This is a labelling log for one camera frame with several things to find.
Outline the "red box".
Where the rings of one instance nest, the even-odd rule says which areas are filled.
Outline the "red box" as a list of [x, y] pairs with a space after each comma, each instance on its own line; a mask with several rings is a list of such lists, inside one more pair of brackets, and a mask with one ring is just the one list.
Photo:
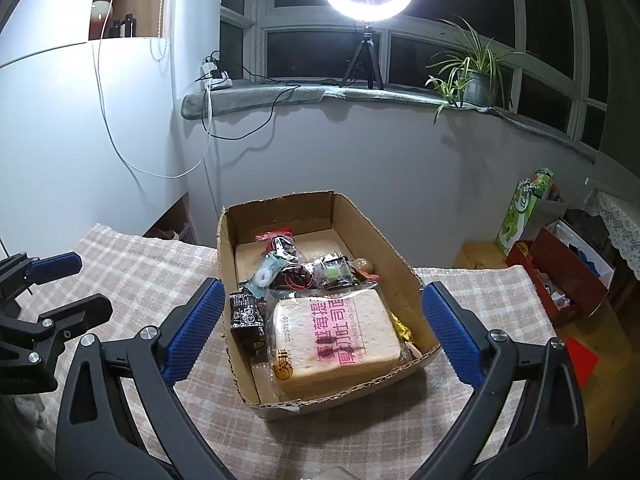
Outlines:
[[506, 264], [524, 268], [554, 326], [596, 312], [614, 278], [614, 268], [562, 220], [515, 243]]

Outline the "green tissue pack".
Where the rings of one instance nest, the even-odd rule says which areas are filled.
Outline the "green tissue pack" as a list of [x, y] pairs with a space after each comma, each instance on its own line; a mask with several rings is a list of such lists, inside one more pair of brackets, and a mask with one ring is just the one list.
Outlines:
[[509, 255], [520, 239], [537, 203], [548, 197], [553, 177], [549, 168], [539, 168], [531, 177], [518, 182], [495, 239], [503, 255]]

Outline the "potted spider plant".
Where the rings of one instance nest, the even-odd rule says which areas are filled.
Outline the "potted spider plant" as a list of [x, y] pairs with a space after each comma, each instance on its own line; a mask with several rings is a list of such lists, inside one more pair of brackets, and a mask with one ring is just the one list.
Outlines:
[[510, 91], [504, 88], [502, 69], [508, 58], [524, 55], [522, 50], [511, 48], [497, 52], [493, 39], [483, 41], [477, 30], [462, 16], [457, 21], [441, 18], [442, 24], [454, 27], [460, 35], [456, 43], [460, 51], [442, 52], [444, 58], [427, 68], [437, 68], [437, 75], [428, 77], [425, 85], [432, 87], [444, 101], [435, 110], [433, 124], [443, 110], [462, 110], [465, 104], [475, 107], [494, 107], [497, 98], [507, 110], [512, 107]]

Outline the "white lace cloth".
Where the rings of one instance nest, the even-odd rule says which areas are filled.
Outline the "white lace cloth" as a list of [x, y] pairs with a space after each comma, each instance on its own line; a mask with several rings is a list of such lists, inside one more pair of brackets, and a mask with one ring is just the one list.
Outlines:
[[586, 203], [587, 211], [602, 218], [608, 238], [620, 252], [629, 269], [639, 279], [639, 206], [615, 195], [594, 190]]

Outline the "red clear snack bag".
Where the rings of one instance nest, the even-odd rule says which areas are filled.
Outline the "red clear snack bag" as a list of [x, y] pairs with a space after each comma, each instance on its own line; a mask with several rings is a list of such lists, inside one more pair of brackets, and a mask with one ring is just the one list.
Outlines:
[[326, 257], [286, 266], [280, 271], [278, 280], [284, 287], [293, 290], [325, 288], [329, 283]]
[[264, 256], [272, 255], [287, 263], [299, 263], [300, 261], [300, 255], [294, 242], [293, 230], [289, 226], [256, 233], [255, 240], [266, 244], [262, 251]]

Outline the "small black snack packet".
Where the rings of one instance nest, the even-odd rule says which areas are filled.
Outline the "small black snack packet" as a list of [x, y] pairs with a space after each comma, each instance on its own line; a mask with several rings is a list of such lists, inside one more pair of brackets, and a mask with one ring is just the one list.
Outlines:
[[248, 358], [258, 356], [266, 345], [265, 321], [259, 301], [250, 292], [230, 295], [230, 332]]

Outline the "white power strip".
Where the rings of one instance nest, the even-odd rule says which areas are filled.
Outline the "white power strip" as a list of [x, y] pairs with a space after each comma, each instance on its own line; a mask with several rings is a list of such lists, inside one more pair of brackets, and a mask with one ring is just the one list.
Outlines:
[[203, 91], [229, 89], [233, 86], [232, 79], [225, 70], [221, 70], [214, 58], [206, 58], [198, 77]]

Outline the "clear green candy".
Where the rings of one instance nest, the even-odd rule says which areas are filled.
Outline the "clear green candy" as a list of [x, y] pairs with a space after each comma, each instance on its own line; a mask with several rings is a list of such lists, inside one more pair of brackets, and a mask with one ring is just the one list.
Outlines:
[[326, 289], [350, 286], [352, 284], [352, 271], [348, 260], [344, 256], [323, 258], [320, 284]]

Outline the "brown cardboard box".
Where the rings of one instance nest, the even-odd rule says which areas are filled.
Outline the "brown cardboard box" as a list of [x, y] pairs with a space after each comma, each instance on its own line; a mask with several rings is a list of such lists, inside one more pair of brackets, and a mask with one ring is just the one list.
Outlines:
[[229, 207], [217, 249], [232, 377], [263, 419], [361, 398], [436, 356], [420, 278], [343, 194]]

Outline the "white cabinet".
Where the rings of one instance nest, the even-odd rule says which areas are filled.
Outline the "white cabinet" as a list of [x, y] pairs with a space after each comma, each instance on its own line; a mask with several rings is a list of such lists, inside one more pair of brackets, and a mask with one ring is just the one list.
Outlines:
[[1, 238], [72, 249], [96, 224], [141, 234], [186, 198], [213, 213], [213, 148], [181, 115], [218, 44], [220, 0], [145, 0], [134, 38], [92, 40], [92, 0], [20, 0], [1, 32]]

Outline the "brown chocolate ball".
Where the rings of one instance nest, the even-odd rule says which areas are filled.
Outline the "brown chocolate ball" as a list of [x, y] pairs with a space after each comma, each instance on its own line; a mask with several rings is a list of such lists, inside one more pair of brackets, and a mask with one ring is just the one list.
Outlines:
[[361, 273], [365, 273], [365, 274], [374, 273], [373, 263], [366, 258], [356, 258], [352, 260], [352, 267]]

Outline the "yellow candy packet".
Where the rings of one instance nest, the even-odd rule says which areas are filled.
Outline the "yellow candy packet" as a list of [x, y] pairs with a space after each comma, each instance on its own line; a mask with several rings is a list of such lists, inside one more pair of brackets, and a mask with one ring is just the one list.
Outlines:
[[409, 352], [412, 353], [413, 352], [413, 336], [412, 336], [411, 330], [409, 330], [409, 327], [405, 326], [405, 324], [401, 322], [401, 320], [393, 311], [388, 311], [388, 315], [390, 316], [390, 320], [392, 321], [394, 330], [398, 338], [405, 344]]

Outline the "green mint candy packet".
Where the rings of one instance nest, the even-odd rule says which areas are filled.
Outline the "green mint candy packet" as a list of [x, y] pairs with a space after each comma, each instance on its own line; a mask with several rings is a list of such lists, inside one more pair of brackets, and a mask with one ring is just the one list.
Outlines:
[[277, 277], [284, 266], [284, 260], [274, 252], [268, 252], [252, 277], [245, 283], [244, 287], [257, 299], [266, 296], [271, 283]]

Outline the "packaged toast bread loaf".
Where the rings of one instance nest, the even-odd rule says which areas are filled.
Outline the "packaged toast bread loaf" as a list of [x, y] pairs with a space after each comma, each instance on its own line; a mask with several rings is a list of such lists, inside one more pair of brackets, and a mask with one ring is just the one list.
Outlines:
[[412, 361], [378, 285], [291, 292], [267, 322], [269, 373], [280, 401], [316, 400]]

